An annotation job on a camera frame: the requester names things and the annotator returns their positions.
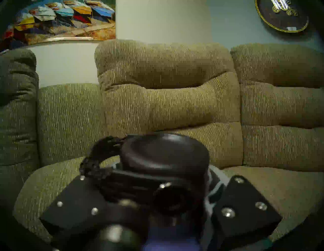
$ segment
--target wall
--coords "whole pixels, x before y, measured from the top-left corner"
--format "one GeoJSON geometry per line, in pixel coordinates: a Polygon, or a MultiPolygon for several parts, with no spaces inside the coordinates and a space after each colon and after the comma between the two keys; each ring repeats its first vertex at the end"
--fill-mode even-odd
{"type": "MultiPolygon", "coordinates": [[[[298,43],[324,51],[312,27],[300,36],[268,27],[254,0],[117,0],[120,39],[148,43],[218,42],[228,49],[258,43],[298,43]]],[[[98,42],[57,42],[30,46],[37,58],[40,87],[63,83],[98,83],[94,51],[98,42]]]]}
{"type": "Polygon", "coordinates": [[[324,52],[324,43],[310,25],[303,35],[269,27],[258,15],[254,0],[208,0],[214,42],[228,49],[245,43],[300,44],[324,52]]]}
{"type": "Polygon", "coordinates": [[[39,87],[98,83],[94,53],[98,42],[54,42],[29,46],[37,60],[39,87]]]}

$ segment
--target boat painting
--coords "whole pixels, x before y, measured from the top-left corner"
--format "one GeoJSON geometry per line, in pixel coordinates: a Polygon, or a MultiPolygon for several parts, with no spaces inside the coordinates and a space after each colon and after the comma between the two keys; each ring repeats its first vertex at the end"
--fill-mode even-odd
{"type": "Polygon", "coordinates": [[[37,6],[37,8],[29,10],[29,13],[40,21],[50,21],[56,18],[55,12],[46,5],[37,6]]]}
{"type": "Polygon", "coordinates": [[[0,36],[0,52],[50,40],[116,38],[116,0],[35,0],[0,36]]]}
{"type": "Polygon", "coordinates": [[[84,3],[95,10],[100,16],[112,18],[115,13],[112,8],[104,4],[102,1],[84,0],[84,3]]]}
{"type": "Polygon", "coordinates": [[[56,14],[60,14],[61,16],[64,17],[72,17],[74,14],[74,10],[71,7],[62,3],[54,2],[46,5],[52,10],[54,10],[56,14]]]}
{"type": "Polygon", "coordinates": [[[74,9],[79,14],[91,15],[92,9],[88,5],[75,0],[63,1],[64,4],[74,9]]]}
{"type": "Polygon", "coordinates": [[[35,19],[32,14],[24,13],[18,18],[18,23],[14,26],[18,31],[27,30],[33,28],[35,19]]]}

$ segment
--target sofa back cushion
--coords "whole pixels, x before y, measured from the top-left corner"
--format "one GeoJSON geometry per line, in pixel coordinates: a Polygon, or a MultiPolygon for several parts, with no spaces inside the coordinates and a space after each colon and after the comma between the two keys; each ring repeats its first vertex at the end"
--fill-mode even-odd
{"type": "Polygon", "coordinates": [[[39,168],[36,57],[17,49],[0,56],[0,194],[11,211],[24,182],[39,168]]]}
{"type": "Polygon", "coordinates": [[[241,86],[244,165],[324,168],[324,56],[299,45],[231,50],[241,86]]]}
{"type": "Polygon", "coordinates": [[[97,84],[39,89],[37,115],[41,166],[82,157],[106,135],[97,84]]]}
{"type": "Polygon", "coordinates": [[[218,167],[242,163],[240,91],[226,48],[109,40],[95,61],[109,134],[178,132],[204,143],[218,167]]]}

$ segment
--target couch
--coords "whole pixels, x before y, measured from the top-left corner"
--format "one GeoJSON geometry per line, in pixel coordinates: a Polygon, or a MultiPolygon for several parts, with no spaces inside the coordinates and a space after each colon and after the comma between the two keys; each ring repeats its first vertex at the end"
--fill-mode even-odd
{"type": "MultiPolygon", "coordinates": [[[[283,216],[275,241],[316,215],[324,194],[324,56],[299,45],[147,45],[96,49],[97,84],[38,88],[36,58],[0,56],[1,206],[49,242],[38,219],[107,135],[177,132],[211,164],[245,176],[283,216]]],[[[115,162],[113,157],[106,165],[115,162]]],[[[309,243],[323,230],[308,229],[309,243]]]]}

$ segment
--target dark leather pad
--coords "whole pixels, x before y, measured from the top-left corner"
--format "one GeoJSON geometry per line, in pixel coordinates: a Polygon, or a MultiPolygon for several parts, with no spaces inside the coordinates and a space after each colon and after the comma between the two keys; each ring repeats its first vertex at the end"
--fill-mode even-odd
{"type": "Polygon", "coordinates": [[[201,179],[206,173],[209,152],[202,143],[188,136],[154,133],[126,140],[120,159],[124,170],[192,180],[201,179]]]}

